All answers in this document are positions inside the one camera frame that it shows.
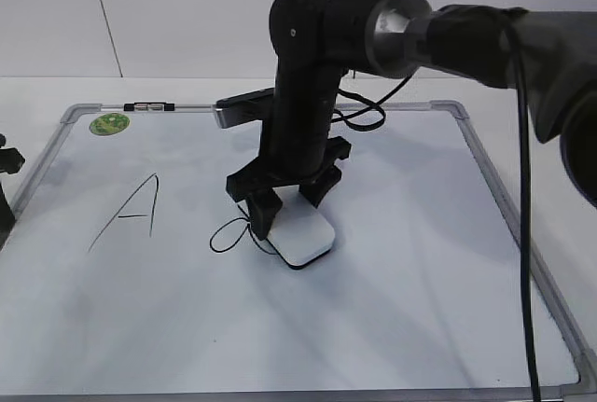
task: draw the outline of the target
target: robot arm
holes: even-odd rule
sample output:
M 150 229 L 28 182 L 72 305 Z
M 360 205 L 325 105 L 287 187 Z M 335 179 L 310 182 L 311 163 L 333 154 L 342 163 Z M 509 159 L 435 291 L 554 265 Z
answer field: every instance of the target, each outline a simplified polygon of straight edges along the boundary
M 288 44 L 302 44 L 298 32 L 287 37 L 297 25 L 288 14 L 301 16 L 286 2 L 274 2 L 270 21 L 280 63 L 296 58 Z M 536 137 L 545 143 L 561 135 L 566 171 L 597 206 L 597 13 L 458 5 L 432 12 L 425 0 L 325 0 L 321 9 L 319 37 L 312 37 L 316 62 L 385 77 L 425 66 L 492 88 L 516 85 L 494 16 L 508 18 L 521 42 Z
M 275 0 L 270 35 L 278 56 L 275 88 L 255 99 L 217 103 L 221 127 L 263 120 L 258 157 L 228 177 L 247 201 L 252 229 L 267 236 L 282 206 L 273 189 L 300 185 L 314 206 L 340 181 L 336 159 L 350 145 L 327 139 L 341 77 L 349 69 L 400 78 L 424 66 L 513 88 L 504 26 L 520 39 L 537 139 L 561 134 L 562 159 L 578 190 L 597 206 L 597 13 L 529 12 L 448 6 L 426 0 Z

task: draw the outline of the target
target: whiteboard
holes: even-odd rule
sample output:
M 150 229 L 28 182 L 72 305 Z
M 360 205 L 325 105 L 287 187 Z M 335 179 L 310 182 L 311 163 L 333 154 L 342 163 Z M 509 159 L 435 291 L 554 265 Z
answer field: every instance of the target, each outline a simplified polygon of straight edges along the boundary
M 304 270 L 248 237 L 208 247 L 238 215 L 226 176 L 257 153 L 257 123 L 135 113 L 96 136 L 96 117 L 72 126 L 0 252 L 0 395 L 528 386 L 518 249 L 451 113 L 333 127 L 353 144 L 321 205 L 336 245 Z M 120 213 L 145 216 L 90 249 L 145 180 Z M 577 382 L 533 300 L 542 384 Z

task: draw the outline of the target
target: small white device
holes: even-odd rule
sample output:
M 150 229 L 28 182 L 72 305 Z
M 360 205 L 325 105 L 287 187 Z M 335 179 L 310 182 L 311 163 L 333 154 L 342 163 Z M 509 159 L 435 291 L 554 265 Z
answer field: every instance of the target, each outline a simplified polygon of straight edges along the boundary
M 283 202 L 267 240 L 292 269 L 302 269 L 329 252 L 336 232 L 326 218 L 299 193 L 299 187 L 275 189 Z M 246 202 L 240 203 L 248 217 Z

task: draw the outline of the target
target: white surface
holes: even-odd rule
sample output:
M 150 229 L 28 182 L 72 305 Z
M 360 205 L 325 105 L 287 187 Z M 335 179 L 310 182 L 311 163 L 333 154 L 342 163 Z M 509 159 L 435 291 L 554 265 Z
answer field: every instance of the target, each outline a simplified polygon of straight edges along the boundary
M 334 228 L 302 195 L 299 188 L 280 187 L 275 190 L 284 206 L 271 224 L 268 241 L 292 267 L 303 267 L 327 253 L 336 238 Z M 246 201 L 241 201 L 248 215 Z
M 0 256 L 2 393 L 528 384 L 518 250 L 450 114 L 391 114 L 375 136 L 334 130 L 354 146 L 320 209 L 336 248 L 302 271 L 247 240 L 207 247 L 236 215 L 225 176 L 255 155 L 257 124 L 132 115 L 98 137 L 93 118 L 74 126 Z M 152 173 L 153 237 L 146 220 L 120 219 L 87 253 Z M 534 302 L 542 383 L 576 381 Z
M 99 0 L 0 0 L 0 76 L 119 76 Z
M 211 104 L 224 96 L 261 90 L 273 80 L 254 79 L 114 79 L 10 78 L 0 80 L 0 127 L 10 146 L 27 158 L 24 170 L 2 176 L 11 199 L 46 145 L 64 110 L 71 104 L 165 100 L 179 104 Z M 345 83 L 370 97 L 381 97 L 394 84 L 387 80 Z M 471 115 L 481 142 L 505 182 L 518 198 L 516 96 L 511 90 L 490 90 L 470 80 L 415 79 L 398 96 L 402 102 L 454 99 Z M 560 160 L 557 142 L 532 142 L 533 235 L 558 287 L 590 347 L 597 348 L 597 212 L 576 192 Z

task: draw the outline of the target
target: black cable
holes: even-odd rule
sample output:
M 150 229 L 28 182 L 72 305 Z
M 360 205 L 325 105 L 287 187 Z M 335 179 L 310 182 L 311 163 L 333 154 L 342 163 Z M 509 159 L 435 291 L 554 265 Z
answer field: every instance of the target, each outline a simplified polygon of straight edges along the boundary
M 226 227 L 229 227 L 234 222 L 238 222 L 239 220 L 246 222 L 246 225 L 244 226 L 243 230 L 241 231 L 241 234 L 239 235 L 239 237 L 237 237 L 236 240 L 230 246 L 227 246 L 226 248 L 223 248 L 223 249 L 215 248 L 214 247 L 215 236 L 217 236 L 220 232 L 222 232 L 223 229 L 225 229 Z M 209 238 L 209 247 L 214 253 L 218 253 L 218 254 L 226 253 L 226 252 L 230 251 L 232 248 L 234 248 L 236 245 L 239 244 L 239 242 L 241 241 L 241 239 L 243 238 L 244 234 L 247 231 L 249 232 L 249 236 L 251 237 L 251 240 L 253 240 L 253 243 L 255 244 L 255 246 L 257 248 L 259 248 L 262 252 L 267 253 L 268 255 L 277 255 L 278 254 L 277 252 L 266 250 L 259 244 L 259 241 L 257 240 L 257 238 L 255 237 L 255 234 L 251 230 L 251 221 L 245 216 L 233 218 L 232 220 L 230 220 L 229 222 L 226 222 L 224 225 L 222 225 L 220 228 L 218 228 L 215 231 L 215 233 L 212 234 L 212 237 Z
M 521 167 L 521 310 L 524 330 L 524 348 L 531 393 L 534 402 L 541 402 L 541 386 L 535 357 L 535 333 L 531 308 L 531 154 L 529 147 L 529 105 L 526 89 L 526 73 L 521 56 L 521 42 L 510 18 L 492 7 L 480 7 L 497 18 L 504 29 L 512 57 L 512 68 L 516 80 L 519 120 L 519 147 Z
M 348 116 L 344 115 L 339 109 L 335 109 L 334 114 L 338 115 L 338 117 L 333 118 L 332 123 L 344 122 L 349 128 L 356 130 L 358 132 L 370 132 L 372 130 L 379 129 L 385 122 L 385 118 L 386 118 L 385 111 L 383 110 L 382 105 L 385 104 L 392 97 L 394 97 L 394 95 L 397 92 L 402 90 L 409 83 L 409 81 L 411 79 L 412 79 L 412 75 L 406 76 L 405 78 L 403 78 L 402 81 L 400 83 L 398 83 L 398 85 L 395 88 L 393 88 L 390 92 L 388 92 L 385 96 L 383 96 L 377 102 L 373 102 L 370 99 L 363 97 L 361 94 L 358 94 L 356 92 L 338 90 L 338 94 L 340 96 L 346 97 L 347 99 L 353 99 L 355 101 L 358 101 L 361 104 L 364 104 L 366 107 L 363 108 L 362 110 L 355 111 L 354 113 L 351 113 Z M 356 123 L 350 121 L 350 119 L 362 116 L 369 111 L 377 111 L 382 117 L 379 120 L 377 120 L 371 124 L 356 124 Z

